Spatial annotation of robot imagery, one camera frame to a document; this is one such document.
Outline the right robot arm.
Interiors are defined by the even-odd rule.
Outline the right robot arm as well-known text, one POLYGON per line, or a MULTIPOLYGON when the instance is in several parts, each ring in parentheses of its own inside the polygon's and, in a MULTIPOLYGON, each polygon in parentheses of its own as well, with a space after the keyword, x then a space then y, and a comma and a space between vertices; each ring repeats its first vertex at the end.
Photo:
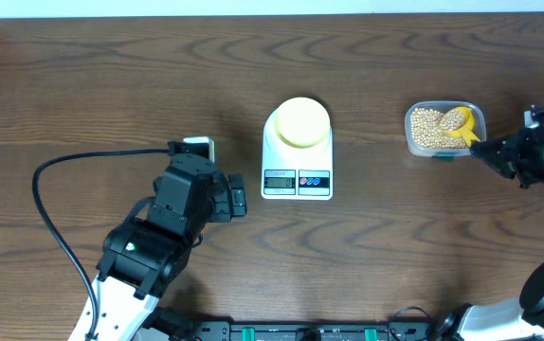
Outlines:
MULTIPOLYGON (((544 184, 544 127, 475 142, 473 156, 520 187, 544 184)), ((544 340, 544 262, 518 298, 491 305, 464 304, 440 321, 431 340, 544 340)))

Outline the yellow measuring scoop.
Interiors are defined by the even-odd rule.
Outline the yellow measuring scoop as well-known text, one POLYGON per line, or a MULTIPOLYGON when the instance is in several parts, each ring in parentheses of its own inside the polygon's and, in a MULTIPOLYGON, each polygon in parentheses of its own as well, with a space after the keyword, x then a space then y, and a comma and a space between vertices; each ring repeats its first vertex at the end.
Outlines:
POLYGON ((473 142, 480 142, 480 138, 473 132, 476 120, 472 110, 468 107, 456 107, 445 113, 440 121, 439 128, 444 135, 452 138, 461 138, 467 147, 473 142))

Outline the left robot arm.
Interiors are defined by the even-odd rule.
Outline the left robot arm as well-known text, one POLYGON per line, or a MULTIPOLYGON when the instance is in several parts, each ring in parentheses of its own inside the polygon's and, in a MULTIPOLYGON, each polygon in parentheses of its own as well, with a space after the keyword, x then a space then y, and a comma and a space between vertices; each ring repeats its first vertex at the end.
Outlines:
POLYGON ((98 273, 70 337, 131 340, 185 269, 208 223, 228 223, 247 213, 245 181, 224 175, 206 157, 179 153, 154 180, 153 197, 138 201, 102 245, 98 273))

